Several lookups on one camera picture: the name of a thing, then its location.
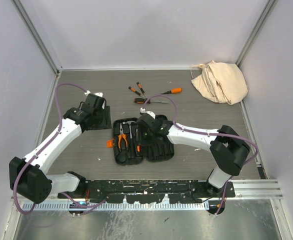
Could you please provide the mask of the black handled claw hammer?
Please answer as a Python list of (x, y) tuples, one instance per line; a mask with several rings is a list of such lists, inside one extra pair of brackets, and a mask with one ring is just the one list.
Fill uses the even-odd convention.
[(133, 135), (132, 135), (132, 124), (135, 123), (135, 121), (134, 120), (129, 120), (129, 121), (125, 121), (123, 123), (128, 125), (128, 127), (129, 127), (129, 136), (130, 136), (130, 139), (132, 139), (133, 138)]

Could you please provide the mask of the black plastic tool case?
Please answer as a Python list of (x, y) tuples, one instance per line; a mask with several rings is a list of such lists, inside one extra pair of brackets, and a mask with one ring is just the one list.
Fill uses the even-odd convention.
[(114, 160), (121, 166), (137, 165), (144, 159), (152, 163), (167, 161), (175, 155), (174, 144), (168, 138), (172, 126), (165, 115), (156, 115), (154, 120), (117, 119), (106, 146), (113, 149)]

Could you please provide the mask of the orange black pliers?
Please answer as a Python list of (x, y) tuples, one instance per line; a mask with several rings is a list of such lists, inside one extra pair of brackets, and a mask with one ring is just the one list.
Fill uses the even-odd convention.
[(119, 125), (119, 135), (118, 135), (118, 142), (117, 146), (119, 151), (127, 150), (128, 149), (128, 140), (127, 135), (124, 133), (123, 125), (120, 123)]

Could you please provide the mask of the black handled screwdriver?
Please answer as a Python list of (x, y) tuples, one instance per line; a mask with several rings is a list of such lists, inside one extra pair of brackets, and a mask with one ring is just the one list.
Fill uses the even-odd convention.
[(144, 103), (147, 103), (147, 104), (151, 104), (151, 103), (168, 104), (167, 101), (154, 101), (154, 100), (151, 101), (151, 100), (147, 100), (145, 98), (134, 98), (133, 102), (136, 103), (136, 104), (144, 104)]

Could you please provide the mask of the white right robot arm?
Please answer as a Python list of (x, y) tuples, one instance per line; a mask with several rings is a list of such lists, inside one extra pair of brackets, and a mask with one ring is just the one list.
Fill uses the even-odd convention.
[(206, 180), (206, 192), (211, 197), (219, 196), (226, 182), (238, 176), (250, 153), (244, 138), (229, 126), (220, 129), (187, 127), (170, 120), (156, 119), (143, 113), (137, 119), (139, 141), (142, 145), (186, 145), (210, 152), (216, 167)]

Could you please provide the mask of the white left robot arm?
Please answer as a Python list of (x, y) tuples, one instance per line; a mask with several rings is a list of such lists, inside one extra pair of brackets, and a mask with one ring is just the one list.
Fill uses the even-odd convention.
[(10, 188), (35, 204), (49, 195), (68, 192), (75, 198), (86, 195), (86, 178), (69, 171), (49, 175), (48, 171), (65, 148), (85, 131), (111, 129), (110, 107), (103, 93), (88, 93), (79, 107), (70, 108), (57, 128), (32, 152), (9, 163)]

